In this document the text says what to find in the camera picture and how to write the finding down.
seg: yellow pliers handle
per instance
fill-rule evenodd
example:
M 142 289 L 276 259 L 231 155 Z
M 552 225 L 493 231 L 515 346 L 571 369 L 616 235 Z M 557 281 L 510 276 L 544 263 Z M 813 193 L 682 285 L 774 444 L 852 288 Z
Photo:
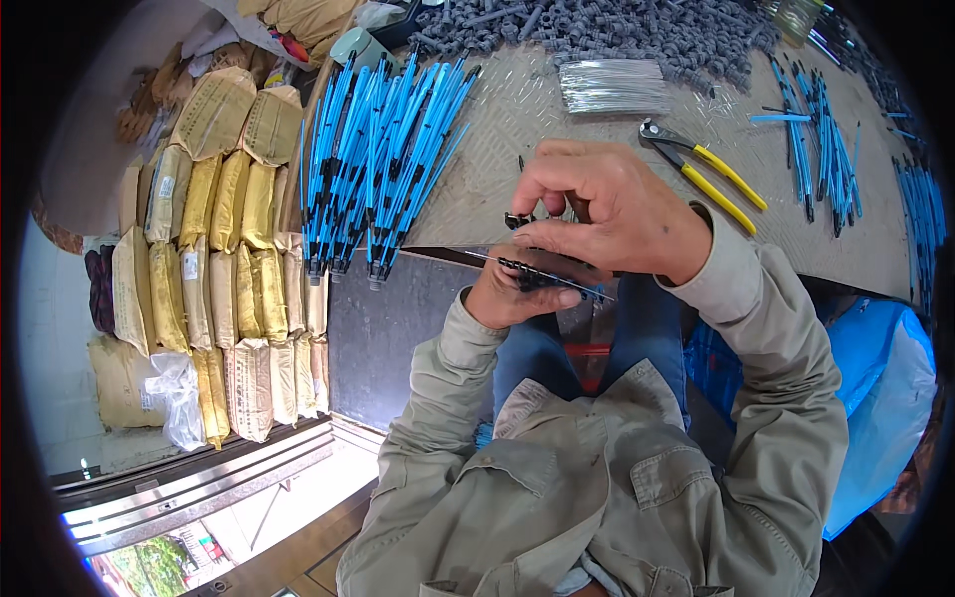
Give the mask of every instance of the yellow pliers handle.
M 756 226 L 753 225 L 753 222 L 746 217 L 742 211 L 739 210 L 739 207 L 736 207 L 729 199 L 723 196 L 723 193 L 720 193 L 715 186 L 710 184 L 710 181 L 703 178 L 699 172 L 697 172 L 693 166 L 688 162 L 683 164 L 683 167 L 680 168 L 680 172 L 684 174 L 688 179 L 690 179 L 693 184 L 698 186 L 701 191 L 710 196 L 710 199 L 714 200 L 723 209 L 730 212 L 730 215 L 736 218 L 736 220 L 743 224 L 743 227 L 746 228 L 750 234 L 756 233 Z
M 720 174 L 733 181 L 736 186 L 739 187 L 739 190 L 743 191 L 743 194 L 746 195 L 746 197 L 753 202 L 756 207 L 760 209 L 766 209 L 767 205 L 766 202 L 763 201 L 763 198 L 759 195 L 756 195 L 756 192 L 753 191 L 750 186 L 743 181 L 743 179 L 739 178 L 739 175 L 733 172 L 732 168 L 726 165 L 726 163 L 720 158 L 715 156 L 709 149 L 703 145 L 696 145 L 693 147 L 693 153 L 708 161 L 710 165 Z

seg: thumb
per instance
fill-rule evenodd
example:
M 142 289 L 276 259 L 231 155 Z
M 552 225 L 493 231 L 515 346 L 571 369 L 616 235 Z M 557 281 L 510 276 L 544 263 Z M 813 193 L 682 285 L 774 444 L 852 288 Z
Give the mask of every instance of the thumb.
M 590 224 L 572 224 L 557 219 L 537 220 L 518 228 L 513 240 L 517 246 L 536 246 L 587 261 L 586 252 L 591 247 L 592 234 Z
M 581 302 L 581 293 L 573 288 L 540 288 L 521 296 L 520 315 L 526 320 L 535 315 L 576 307 Z

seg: man's left hand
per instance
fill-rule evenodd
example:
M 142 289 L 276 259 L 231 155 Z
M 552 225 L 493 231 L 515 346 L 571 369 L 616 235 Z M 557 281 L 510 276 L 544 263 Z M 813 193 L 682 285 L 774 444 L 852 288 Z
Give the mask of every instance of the man's left hand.
M 495 245 L 488 254 L 493 258 L 526 263 L 583 286 L 594 286 L 611 277 L 609 272 L 541 250 Z M 518 270 L 504 267 L 494 259 L 487 260 L 464 300 L 464 308 L 485 328 L 503 330 L 535 315 L 570 309 L 581 302 L 581 292 L 574 288 L 551 287 L 521 292 L 519 274 Z

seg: blue jeans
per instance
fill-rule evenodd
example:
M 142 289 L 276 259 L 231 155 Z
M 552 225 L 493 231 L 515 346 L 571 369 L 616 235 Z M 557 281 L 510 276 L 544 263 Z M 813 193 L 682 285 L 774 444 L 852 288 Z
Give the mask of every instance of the blue jeans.
M 690 428 L 687 374 L 680 336 L 682 302 L 657 286 L 649 274 L 625 273 L 617 286 L 617 323 L 598 394 L 645 358 L 667 381 Z M 494 369 L 494 417 L 525 378 L 533 379 L 564 400 L 584 395 L 581 382 L 563 349 L 557 315 L 538 315 L 511 327 L 498 348 Z

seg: fingernail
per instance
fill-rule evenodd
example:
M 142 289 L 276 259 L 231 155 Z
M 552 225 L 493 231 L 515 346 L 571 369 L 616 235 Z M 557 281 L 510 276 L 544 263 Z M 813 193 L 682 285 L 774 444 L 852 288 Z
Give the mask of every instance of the fingernail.
M 561 290 L 558 299 L 561 307 L 573 307 L 581 302 L 581 294 L 577 290 Z

